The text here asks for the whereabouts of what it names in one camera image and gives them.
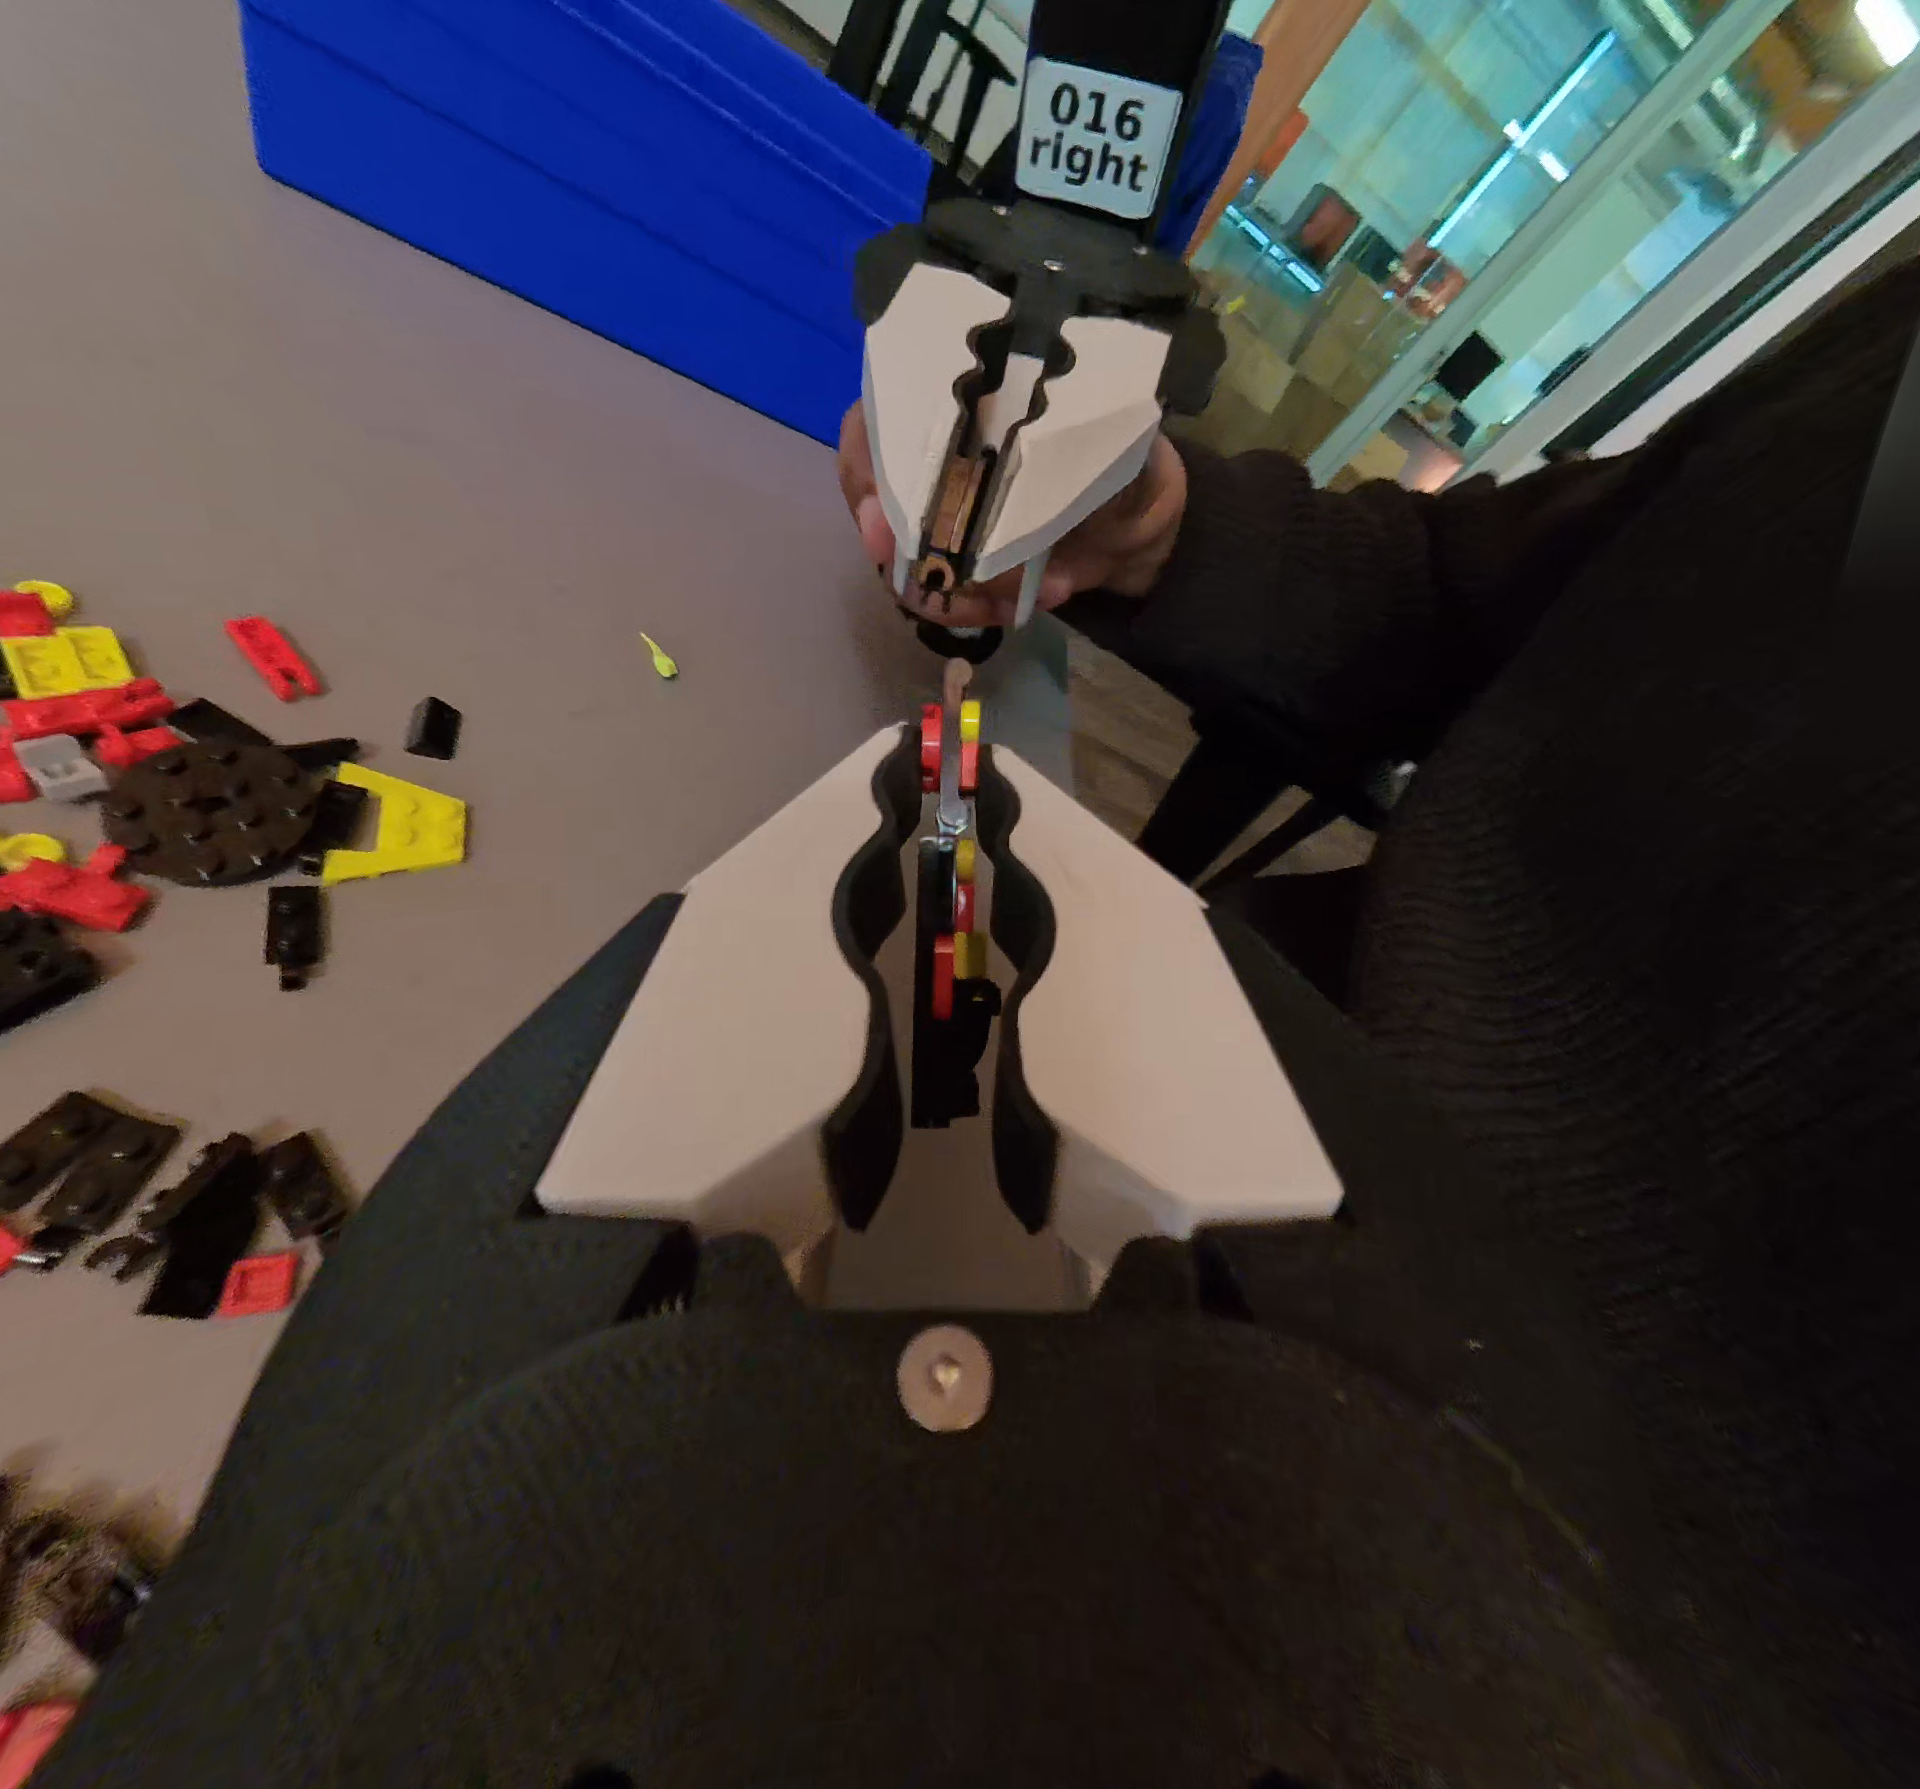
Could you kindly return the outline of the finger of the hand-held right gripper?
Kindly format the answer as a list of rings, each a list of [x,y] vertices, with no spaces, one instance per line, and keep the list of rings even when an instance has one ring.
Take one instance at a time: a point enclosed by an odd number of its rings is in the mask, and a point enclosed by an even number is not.
[[[893,533],[894,586],[925,601],[984,599],[1008,571],[1020,475],[1013,296],[949,265],[914,265],[868,325],[861,413]]]
[[[1035,563],[1140,477],[1162,425],[1170,335],[1140,320],[1073,316],[1071,362],[1039,375],[998,445],[972,530],[968,582]]]

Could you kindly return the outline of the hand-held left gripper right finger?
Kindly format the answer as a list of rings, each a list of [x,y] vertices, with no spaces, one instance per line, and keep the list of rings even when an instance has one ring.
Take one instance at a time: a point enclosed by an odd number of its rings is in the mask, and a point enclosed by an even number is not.
[[[1026,759],[980,757],[1001,1199],[1098,1295],[1123,1248],[1321,1222],[1341,1179],[1202,897]]]

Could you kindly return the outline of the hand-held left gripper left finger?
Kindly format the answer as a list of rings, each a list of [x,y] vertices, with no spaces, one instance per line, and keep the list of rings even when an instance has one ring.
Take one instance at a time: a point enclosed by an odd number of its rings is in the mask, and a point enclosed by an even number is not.
[[[666,931],[562,1127],[549,1215],[754,1235],[834,1292],[907,1132],[919,735],[878,730],[668,903]]]

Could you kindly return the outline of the partly built lego model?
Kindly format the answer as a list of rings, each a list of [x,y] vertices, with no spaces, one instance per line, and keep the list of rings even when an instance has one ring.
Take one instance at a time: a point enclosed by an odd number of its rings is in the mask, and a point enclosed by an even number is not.
[[[978,1067],[1001,997],[978,924],[976,794],[980,702],[966,664],[955,664],[923,708],[925,819],[917,856],[910,1097],[916,1130],[949,1130],[978,1116]]]

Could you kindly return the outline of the pile of lego pieces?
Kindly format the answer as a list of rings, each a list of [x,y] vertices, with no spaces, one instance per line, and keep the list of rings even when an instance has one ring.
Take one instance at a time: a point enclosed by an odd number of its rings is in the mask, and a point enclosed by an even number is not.
[[[115,979],[103,938],[138,936],[166,893],[257,889],[277,982],[271,889],[319,884],[370,804],[337,781],[356,740],[281,745],[226,708],[180,702],[132,671],[112,628],[58,625],[67,611],[55,586],[5,596],[5,805],[96,807],[99,834],[85,852],[5,837],[5,1036],[101,993]],[[101,1073],[7,1116],[5,1274],[78,1262],[119,1288],[146,1280],[137,1310],[151,1321],[290,1307],[301,1246],[332,1245],[351,1211],[324,1148],[312,1132],[231,1130],[180,1158],[185,1134]]]

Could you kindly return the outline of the person's right forearm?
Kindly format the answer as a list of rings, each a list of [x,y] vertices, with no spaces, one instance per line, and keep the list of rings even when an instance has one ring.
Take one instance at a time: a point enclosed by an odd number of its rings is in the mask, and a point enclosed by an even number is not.
[[[1527,488],[1327,491],[1279,453],[1170,449],[1177,525],[1117,652],[1191,714],[1252,723],[1317,773],[1423,760],[1533,540]]]

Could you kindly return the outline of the yellow wedge lego plate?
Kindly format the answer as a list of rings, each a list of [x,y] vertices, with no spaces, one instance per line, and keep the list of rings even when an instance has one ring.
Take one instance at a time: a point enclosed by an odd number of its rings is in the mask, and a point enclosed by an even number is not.
[[[409,779],[344,763],[337,781],[373,800],[371,847],[334,847],[319,884],[427,874],[467,861],[467,804]]]

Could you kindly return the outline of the red lego plate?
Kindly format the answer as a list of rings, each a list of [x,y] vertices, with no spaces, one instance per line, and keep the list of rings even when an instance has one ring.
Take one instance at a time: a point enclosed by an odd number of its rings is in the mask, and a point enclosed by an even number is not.
[[[278,702],[290,704],[325,695],[325,683],[317,668],[271,618],[231,618],[223,625],[223,633]]]

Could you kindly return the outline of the person's right hand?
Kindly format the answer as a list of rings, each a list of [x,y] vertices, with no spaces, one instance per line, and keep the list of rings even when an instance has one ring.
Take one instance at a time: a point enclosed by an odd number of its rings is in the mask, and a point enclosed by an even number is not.
[[[842,416],[837,481],[859,544],[890,587],[896,542],[880,503],[861,407],[852,407]],[[917,623],[949,628],[1020,626],[1031,617],[1058,612],[1066,601],[1092,594],[1140,601],[1164,572],[1185,503],[1187,469],[1162,432],[1140,477],[1053,546],[1026,615],[1023,571],[975,584],[949,599],[930,597],[914,586],[898,589],[894,599]]]

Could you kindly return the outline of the dark blue fabric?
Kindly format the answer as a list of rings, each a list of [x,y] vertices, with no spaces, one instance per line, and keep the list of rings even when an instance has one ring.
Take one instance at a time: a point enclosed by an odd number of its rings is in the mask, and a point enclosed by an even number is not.
[[[1203,212],[1247,129],[1261,67],[1264,50],[1257,42],[1232,31],[1223,33],[1174,161],[1156,232],[1156,247],[1162,251],[1185,256],[1194,245]]]

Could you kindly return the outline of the person's black knit sweater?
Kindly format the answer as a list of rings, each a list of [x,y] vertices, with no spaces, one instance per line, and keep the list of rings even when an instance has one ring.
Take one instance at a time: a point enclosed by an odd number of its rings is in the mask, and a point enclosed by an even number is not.
[[[1568,1276],[1717,1762],[1917,1784],[1917,594],[1844,577],[1917,265],[1536,515],[1351,1009]]]

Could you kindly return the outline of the blue plastic bin with tag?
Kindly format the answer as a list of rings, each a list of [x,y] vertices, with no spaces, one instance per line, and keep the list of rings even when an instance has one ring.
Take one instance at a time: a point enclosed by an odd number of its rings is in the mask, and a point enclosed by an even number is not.
[[[931,159],[728,0],[238,0],[273,179],[831,443]]]

